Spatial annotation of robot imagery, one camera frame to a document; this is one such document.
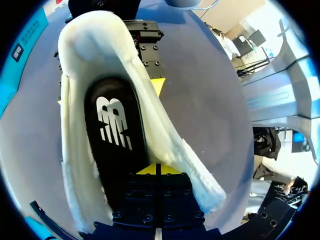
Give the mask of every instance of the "desk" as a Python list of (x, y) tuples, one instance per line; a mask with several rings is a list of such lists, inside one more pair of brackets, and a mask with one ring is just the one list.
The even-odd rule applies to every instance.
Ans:
[[(67, 7), (48, 17), (24, 68), (17, 94), (0, 120), (1, 164), (25, 215), (36, 200), (60, 226), (76, 234), (61, 170), (57, 96), (59, 33)], [(226, 233), (241, 223), (254, 165), (252, 126), (242, 87), (227, 55), (191, 11), (143, 0), (137, 19), (154, 20), (165, 36), (159, 56), (165, 69), (160, 100), (178, 133), (226, 191), (224, 206), (206, 217), (208, 229)]]

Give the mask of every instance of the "yellow triangle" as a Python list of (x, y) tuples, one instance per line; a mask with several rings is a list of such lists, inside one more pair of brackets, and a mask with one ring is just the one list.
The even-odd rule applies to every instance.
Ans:
[[(145, 174), (151, 174), (151, 175), (156, 175), (157, 172), (157, 164), (153, 163), (150, 166), (147, 166), (146, 168), (142, 169), (141, 171), (139, 171), (137, 174), (140, 175), (145, 175)], [(173, 169), (170, 166), (167, 165), (163, 165), (161, 164), (161, 174), (180, 174), (180, 172), (178, 172), (177, 170)]]
[(137, 174), (141, 174), (141, 175), (145, 175), (145, 174), (156, 175), (156, 164), (153, 163), (150, 166), (147, 166), (146, 168), (142, 169)]
[(165, 80), (166, 80), (165, 78), (151, 79), (152, 85), (153, 85), (153, 87), (155, 89), (155, 92), (156, 92), (158, 97), (160, 96), (161, 89), (162, 89), (162, 86), (165, 83)]

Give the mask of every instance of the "white shoe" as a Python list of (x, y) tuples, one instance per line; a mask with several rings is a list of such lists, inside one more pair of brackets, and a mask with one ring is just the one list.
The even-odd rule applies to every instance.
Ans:
[(62, 173), (79, 231), (93, 232), (95, 221), (112, 225), (104, 192), (121, 185), (122, 172), (152, 163), (187, 173), (203, 212), (221, 206), (224, 190), (178, 135), (118, 16), (92, 11), (77, 17), (62, 30), (58, 52)]

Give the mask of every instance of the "new balance logo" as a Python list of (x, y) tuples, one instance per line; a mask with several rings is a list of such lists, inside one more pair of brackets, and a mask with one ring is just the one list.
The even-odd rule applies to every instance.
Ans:
[(102, 140), (105, 141), (107, 136), (109, 143), (112, 144), (112, 134), (114, 143), (119, 146), (118, 132), (122, 146), (125, 148), (127, 142), (127, 147), (132, 150), (130, 137), (125, 136), (123, 133), (128, 129), (128, 126), (122, 103), (115, 98), (108, 101), (105, 97), (100, 96), (96, 100), (96, 111), (98, 113), (98, 120), (106, 124), (104, 128), (100, 128)]

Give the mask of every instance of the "black insole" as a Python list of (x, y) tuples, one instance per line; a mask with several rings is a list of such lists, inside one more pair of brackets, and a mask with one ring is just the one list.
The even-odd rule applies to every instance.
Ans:
[(84, 117), (105, 195), (115, 209), (128, 174), (149, 165), (136, 94), (123, 79), (100, 80), (86, 93)]

